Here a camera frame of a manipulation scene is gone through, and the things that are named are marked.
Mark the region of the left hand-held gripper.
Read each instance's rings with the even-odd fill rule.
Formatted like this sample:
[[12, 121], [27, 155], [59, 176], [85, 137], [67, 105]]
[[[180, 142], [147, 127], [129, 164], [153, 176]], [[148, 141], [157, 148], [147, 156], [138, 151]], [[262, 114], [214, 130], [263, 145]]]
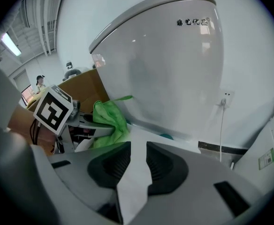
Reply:
[[115, 131], [113, 126], [93, 123], [93, 115], [81, 112], [80, 102], [56, 85], [41, 93], [33, 116], [33, 144], [38, 145], [40, 130], [45, 127], [55, 136], [53, 154], [85, 151], [94, 137]]

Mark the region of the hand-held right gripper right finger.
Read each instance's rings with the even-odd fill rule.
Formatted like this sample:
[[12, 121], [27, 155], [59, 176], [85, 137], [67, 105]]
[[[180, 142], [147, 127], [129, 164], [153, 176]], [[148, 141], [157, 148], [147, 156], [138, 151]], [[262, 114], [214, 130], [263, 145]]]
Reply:
[[131, 143], [122, 178], [125, 225], [243, 225], [261, 198], [215, 159], [161, 143]]

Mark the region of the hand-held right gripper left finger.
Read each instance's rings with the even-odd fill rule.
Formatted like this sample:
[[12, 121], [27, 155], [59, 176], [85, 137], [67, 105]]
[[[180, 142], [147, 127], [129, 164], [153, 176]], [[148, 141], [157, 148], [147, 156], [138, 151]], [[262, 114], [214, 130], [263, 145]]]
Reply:
[[31, 148], [59, 225], [123, 224], [116, 187], [130, 163], [129, 142], [50, 157]]

